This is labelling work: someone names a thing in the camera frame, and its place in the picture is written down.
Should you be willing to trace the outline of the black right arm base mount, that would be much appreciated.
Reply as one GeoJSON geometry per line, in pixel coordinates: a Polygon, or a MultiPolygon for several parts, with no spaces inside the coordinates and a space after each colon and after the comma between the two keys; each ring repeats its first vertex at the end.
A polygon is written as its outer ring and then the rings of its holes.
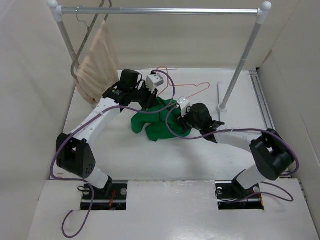
{"type": "Polygon", "coordinates": [[[259,184],[249,189],[242,189],[231,181],[215,182],[215,196],[219,210],[264,210],[261,195],[254,195],[259,192],[259,184]]]}

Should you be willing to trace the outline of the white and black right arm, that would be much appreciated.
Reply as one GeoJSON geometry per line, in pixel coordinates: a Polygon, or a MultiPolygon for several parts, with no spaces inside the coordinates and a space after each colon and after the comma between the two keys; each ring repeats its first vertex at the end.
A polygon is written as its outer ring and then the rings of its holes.
{"type": "Polygon", "coordinates": [[[182,98],[179,124],[186,130],[198,130],[201,137],[215,144],[229,145],[249,152],[254,165],[236,175],[229,183],[234,198],[246,197],[249,189],[264,180],[275,181],[297,159],[290,147],[273,129],[234,129],[224,122],[213,120],[205,104],[182,98]]]}

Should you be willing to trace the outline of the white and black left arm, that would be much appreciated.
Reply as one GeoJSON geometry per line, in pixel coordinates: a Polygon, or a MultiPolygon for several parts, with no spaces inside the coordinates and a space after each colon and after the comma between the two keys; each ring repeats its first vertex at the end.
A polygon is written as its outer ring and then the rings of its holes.
{"type": "Polygon", "coordinates": [[[103,93],[89,116],[69,134],[62,133],[57,138],[57,166],[91,184],[95,194],[103,199],[111,194],[112,178],[97,167],[91,146],[131,103],[139,103],[144,109],[157,106],[157,88],[164,83],[163,77],[155,71],[146,79],[139,76],[135,70],[124,69],[119,81],[103,93]]]}

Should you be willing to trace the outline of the pink wire hanger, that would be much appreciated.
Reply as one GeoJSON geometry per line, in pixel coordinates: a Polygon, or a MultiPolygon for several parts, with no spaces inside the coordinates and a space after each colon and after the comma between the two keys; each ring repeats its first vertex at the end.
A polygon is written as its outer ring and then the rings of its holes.
{"type": "MultiPolygon", "coordinates": [[[[156,69],[157,69],[157,70],[161,70],[161,71],[165,71],[167,74],[169,73],[169,70],[170,70],[170,68],[167,68],[167,67],[164,66],[164,65],[158,66],[156,69]]],[[[169,78],[167,78],[166,87],[165,87],[163,90],[161,90],[160,93],[159,93],[157,96],[159,97],[162,93],[164,93],[164,92],[165,92],[169,87],[171,87],[171,86],[172,86],[172,85],[171,85],[171,81],[169,80],[169,78]]],[[[199,90],[199,91],[197,91],[197,92],[194,92],[194,93],[191,94],[190,96],[187,96],[187,98],[189,99],[189,98],[192,98],[192,97],[194,97],[194,96],[196,96],[196,95],[199,95],[200,93],[208,90],[208,89],[211,87],[211,84],[210,84],[209,82],[201,82],[201,83],[198,83],[198,84],[195,84],[195,83],[176,84],[175,86],[176,86],[176,87],[181,87],[181,88],[182,88],[182,87],[194,87],[194,88],[199,88],[199,87],[205,86],[204,89],[201,89],[201,90],[199,90]]]]}

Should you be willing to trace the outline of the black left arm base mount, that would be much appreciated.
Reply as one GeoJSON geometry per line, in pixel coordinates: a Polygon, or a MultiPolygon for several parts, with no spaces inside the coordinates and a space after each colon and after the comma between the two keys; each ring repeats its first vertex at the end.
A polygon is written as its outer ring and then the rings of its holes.
{"type": "MultiPolygon", "coordinates": [[[[92,198],[92,193],[87,184],[78,186],[77,190],[82,193],[80,209],[88,210],[92,198]]],[[[128,182],[116,180],[112,183],[112,189],[108,196],[103,196],[97,190],[94,191],[94,201],[92,211],[125,211],[127,208],[128,182]]]]}

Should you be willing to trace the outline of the green t shirt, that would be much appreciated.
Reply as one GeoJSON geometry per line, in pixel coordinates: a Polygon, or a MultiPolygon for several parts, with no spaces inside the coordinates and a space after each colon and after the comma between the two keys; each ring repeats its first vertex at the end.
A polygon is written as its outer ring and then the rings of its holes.
{"type": "Polygon", "coordinates": [[[136,113],[131,118],[131,130],[135,134],[139,134],[145,130],[146,135],[150,141],[157,142],[158,140],[172,139],[175,135],[187,137],[190,133],[190,129],[185,129],[180,125],[178,117],[181,116],[181,110],[175,107],[175,100],[164,100],[160,97],[157,99],[158,105],[150,109],[141,109],[144,112],[150,112],[151,114],[143,114],[141,112],[136,113]]]}

